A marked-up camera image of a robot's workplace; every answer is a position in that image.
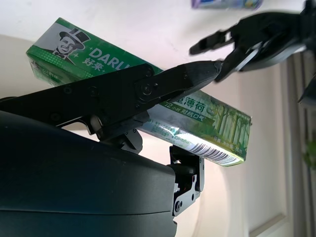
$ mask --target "darlie logo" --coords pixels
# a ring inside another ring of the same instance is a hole
[[[46,49],[46,51],[51,52],[55,56],[74,64],[68,58],[68,55],[70,55],[73,51],[83,50],[85,48],[84,43],[90,40],[89,36],[87,36],[85,32],[77,28],[74,28],[69,33],[62,31],[59,33],[59,36],[60,40],[55,50]]]

